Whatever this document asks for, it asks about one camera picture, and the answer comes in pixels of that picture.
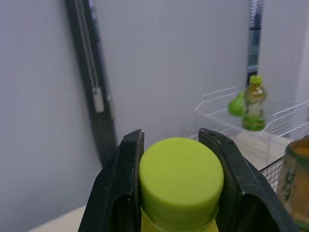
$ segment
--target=green plastic object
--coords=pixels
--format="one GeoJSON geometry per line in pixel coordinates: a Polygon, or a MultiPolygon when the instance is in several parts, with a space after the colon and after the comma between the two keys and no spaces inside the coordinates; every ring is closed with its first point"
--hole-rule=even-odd
{"type": "Polygon", "coordinates": [[[209,148],[185,138],[165,139],[144,153],[139,171],[147,216],[141,231],[217,231],[214,219],[224,173],[209,148]]]}
{"type": "Polygon", "coordinates": [[[235,99],[233,99],[230,104],[228,105],[229,112],[237,117],[241,117],[243,115],[243,98],[244,92],[240,92],[235,99]]]}
{"type": "Polygon", "coordinates": [[[249,83],[253,85],[259,85],[263,82],[263,76],[262,75],[253,75],[250,77],[249,83]]]}

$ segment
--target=white wire rack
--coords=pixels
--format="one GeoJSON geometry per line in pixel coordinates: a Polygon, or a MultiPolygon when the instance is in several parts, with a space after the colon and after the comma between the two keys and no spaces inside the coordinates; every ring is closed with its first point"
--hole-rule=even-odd
{"type": "MultiPolygon", "coordinates": [[[[266,126],[262,131],[242,127],[242,118],[231,115],[228,104],[237,96],[237,88],[229,87],[202,96],[195,113],[201,118],[198,127],[225,134],[234,140],[242,155],[268,179],[276,189],[285,147],[309,131],[309,101],[295,103],[267,99],[264,105],[266,126]]],[[[197,130],[185,137],[197,139],[197,130]]]]}

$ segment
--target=brown bottle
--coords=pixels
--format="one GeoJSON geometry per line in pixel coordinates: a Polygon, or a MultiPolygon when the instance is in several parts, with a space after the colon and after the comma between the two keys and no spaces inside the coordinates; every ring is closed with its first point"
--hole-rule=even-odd
{"type": "Polygon", "coordinates": [[[278,197],[302,231],[309,231],[309,138],[294,141],[286,154],[278,197]]]}

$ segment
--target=black zipper strip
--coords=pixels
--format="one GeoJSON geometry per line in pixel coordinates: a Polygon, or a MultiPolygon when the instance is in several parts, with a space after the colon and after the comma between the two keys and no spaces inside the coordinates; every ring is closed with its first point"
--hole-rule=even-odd
{"type": "Polygon", "coordinates": [[[84,86],[93,137],[101,164],[104,166],[116,153],[111,108],[108,102],[103,63],[99,51],[99,39],[95,32],[89,2],[64,0],[73,38],[79,70],[84,86]],[[94,102],[94,86],[102,92],[104,111],[98,113],[94,102]]]}

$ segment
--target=table surface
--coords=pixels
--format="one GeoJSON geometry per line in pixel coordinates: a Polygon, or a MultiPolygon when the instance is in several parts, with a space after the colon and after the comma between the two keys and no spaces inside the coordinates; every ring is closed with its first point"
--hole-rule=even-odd
{"type": "Polygon", "coordinates": [[[29,232],[77,232],[79,225],[82,221],[86,206],[77,208],[65,215],[59,216],[58,218],[51,220],[29,232]]]}

